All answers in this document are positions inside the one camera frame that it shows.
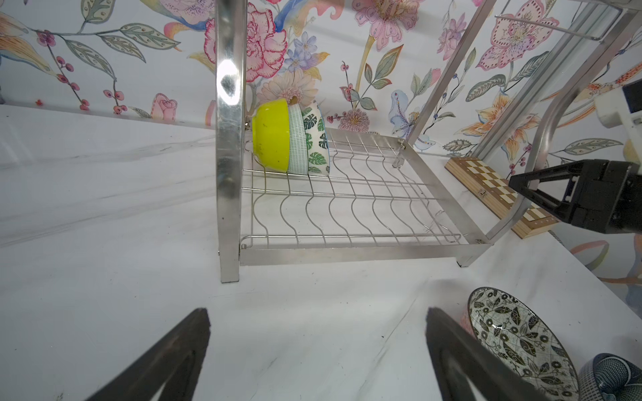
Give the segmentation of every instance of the metal post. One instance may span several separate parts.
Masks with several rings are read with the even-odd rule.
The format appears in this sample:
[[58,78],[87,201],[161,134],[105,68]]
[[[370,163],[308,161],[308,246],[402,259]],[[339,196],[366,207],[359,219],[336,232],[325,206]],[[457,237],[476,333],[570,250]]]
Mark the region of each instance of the metal post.
[[[608,7],[604,4],[587,3],[574,23],[571,29],[590,31],[591,28],[599,22],[607,13]],[[502,114],[499,121],[490,129],[488,134],[484,135],[479,145],[473,151],[472,156],[486,160],[495,149],[500,147],[512,134],[512,129],[533,107],[533,104],[540,99],[545,84],[554,79],[565,61],[572,52],[584,42],[582,37],[573,33],[565,34],[555,47],[548,53],[548,56],[539,68],[528,79],[515,98],[510,102],[506,111]]]
[[239,280],[247,2],[216,2],[216,214],[221,282]]
[[[424,105],[424,108],[421,110],[421,113],[419,114],[419,117],[417,118],[415,125],[412,128],[412,132],[410,132],[410,136],[406,140],[410,146],[413,146],[417,138],[419,138],[421,131],[424,129],[424,126],[428,122],[428,119],[436,109],[443,93],[448,88],[448,83],[450,83],[450,81],[453,79],[453,75],[455,75],[455,73],[457,72],[459,65],[462,63],[462,60],[466,56],[466,52],[468,52],[471,44],[473,44],[475,37],[482,28],[494,5],[495,0],[485,0],[481,6],[477,7],[477,11],[468,24],[468,28],[466,28],[466,30],[464,31],[464,35],[462,36],[461,41],[457,45],[457,48],[455,49],[455,52],[451,56],[450,60],[448,60],[448,64],[446,64],[446,70],[444,70],[441,77],[439,77],[439,81],[437,81],[435,88],[430,94],[428,101]],[[398,168],[402,165],[403,158],[401,158],[401,155],[399,155],[397,157],[397,160],[395,160],[395,162],[393,163],[393,166]]]
[[[611,61],[620,51],[626,41],[642,26],[642,12],[627,10],[613,29],[606,35],[602,43],[596,47],[589,58],[580,66],[571,79],[560,90],[544,113],[542,121],[537,127],[533,148],[526,163],[525,172],[541,170],[546,165],[546,157],[551,146],[553,134],[564,112],[580,92],[591,83],[591,80]],[[529,188],[537,189],[539,182],[531,181]],[[496,241],[505,232],[510,230],[522,218],[530,201],[519,195],[512,208],[499,223],[493,227],[486,236],[491,241]]]

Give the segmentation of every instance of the checkered pattern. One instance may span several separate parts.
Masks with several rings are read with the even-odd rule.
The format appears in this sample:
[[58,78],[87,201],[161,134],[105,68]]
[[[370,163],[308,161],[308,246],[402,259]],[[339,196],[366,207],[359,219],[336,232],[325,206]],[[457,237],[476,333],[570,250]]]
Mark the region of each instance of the checkered pattern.
[[[495,188],[501,195],[499,196],[510,208],[517,199],[517,192],[508,186],[508,180],[503,179],[495,170],[491,169],[488,164],[482,160],[466,160],[465,162],[468,170],[476,174],[484,185],[489,188]],[[543,213],[543,210],[536,204],[531,204],[531,207],[524,213],[524,218],[528,221],[544,219],[548,213]]]
[[288,172],[307,174],[308,146],[306,145],[306,130],[303,127],[303,116],[298,103],[288,107],[288,115],[290,117],[290,161]]

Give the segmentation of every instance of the yellow bowl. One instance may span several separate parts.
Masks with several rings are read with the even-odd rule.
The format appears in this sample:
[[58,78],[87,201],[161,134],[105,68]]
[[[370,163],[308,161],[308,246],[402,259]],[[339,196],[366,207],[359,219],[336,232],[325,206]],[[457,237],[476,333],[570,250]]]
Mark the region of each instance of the yellow bowl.
[[287,172],[290,161],[288,102],[278,99],[261,105],[252,119],[254,154],[265,167]]

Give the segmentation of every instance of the orange flower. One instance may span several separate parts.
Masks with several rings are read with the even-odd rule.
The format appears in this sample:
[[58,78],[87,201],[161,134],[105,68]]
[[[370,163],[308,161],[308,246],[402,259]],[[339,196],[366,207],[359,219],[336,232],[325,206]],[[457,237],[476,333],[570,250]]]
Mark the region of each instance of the orange flower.
[[[490,129],[495,125],[495,123],[501,118],[510,103],[510,97],[502,94],[501,92],[495,97],[495,100],[492,102],[492,106],[489,108],[484,108],[483,110],[477,110],[477,116],[480,120],[479,123],[474,123],[469,125],[457,133],[462,133],[471,137],[483,137],[486,135]],[[510,138],[504,143],[502,149],[506,152],[506,155],[509,160],[514,160],[517,157],[517,152],[519,152],[520,142],[528,142],[526,137],[526,130],[535,128],[539,124],[539,117],[537,114],[528,114],[521,121],[519,126],[512,132]]]

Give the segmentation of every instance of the wire shelf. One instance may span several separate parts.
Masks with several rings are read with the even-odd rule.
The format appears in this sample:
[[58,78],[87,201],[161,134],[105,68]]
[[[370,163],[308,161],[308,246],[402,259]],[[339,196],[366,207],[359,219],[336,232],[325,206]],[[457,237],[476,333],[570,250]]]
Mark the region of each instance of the wire shelf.
[[394,138],[338,132],[329,176],[269,171],[246,141],[242,250],[467,244],[413,169],[392,166]]

